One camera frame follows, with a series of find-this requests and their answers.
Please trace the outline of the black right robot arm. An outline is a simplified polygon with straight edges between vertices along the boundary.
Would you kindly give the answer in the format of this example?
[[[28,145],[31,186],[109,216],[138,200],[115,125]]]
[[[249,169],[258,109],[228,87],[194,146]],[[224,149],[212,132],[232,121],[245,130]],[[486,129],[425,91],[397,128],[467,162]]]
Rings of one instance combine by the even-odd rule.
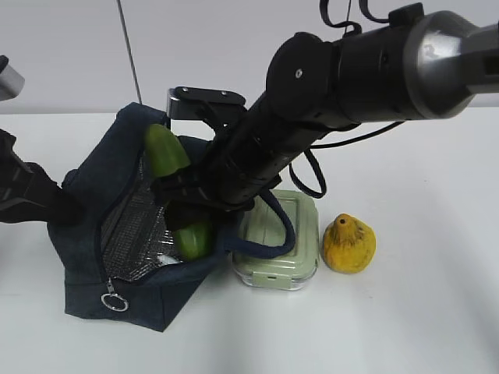
[[[178,86],[167,115],[201,120],[215,133],[199,161],[156,179],[168,226],[248,210],[280,172],[318,139],[368,122],[451,118],[479,94],[498,90],[498,26],[393,10],[381,28],[357,23],[328,42],[299,32],[275,53],[264,92],[250,107],[231,91]]]

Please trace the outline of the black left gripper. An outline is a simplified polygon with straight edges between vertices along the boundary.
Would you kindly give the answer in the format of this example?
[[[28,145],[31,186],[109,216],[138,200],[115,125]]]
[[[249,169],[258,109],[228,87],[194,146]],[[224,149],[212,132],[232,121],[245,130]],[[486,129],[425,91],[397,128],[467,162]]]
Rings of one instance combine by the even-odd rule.
[[[1,222],[79,224],[85,214],[82,204],[57,184],[51,185],[39,164],[22,161],[14,152],[15,142],[15,136],[1,130]]]

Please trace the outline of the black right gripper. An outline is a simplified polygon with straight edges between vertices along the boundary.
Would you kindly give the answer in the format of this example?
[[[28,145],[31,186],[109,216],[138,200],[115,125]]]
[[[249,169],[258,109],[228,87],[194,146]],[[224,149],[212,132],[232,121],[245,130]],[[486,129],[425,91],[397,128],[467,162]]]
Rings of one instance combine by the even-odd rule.
[[[209,221],[209,206],[245,206],[303,151],[303,128],[237,128],[212,142],[188,171],[155,178],[150,187],[167,228],[180,230]]]

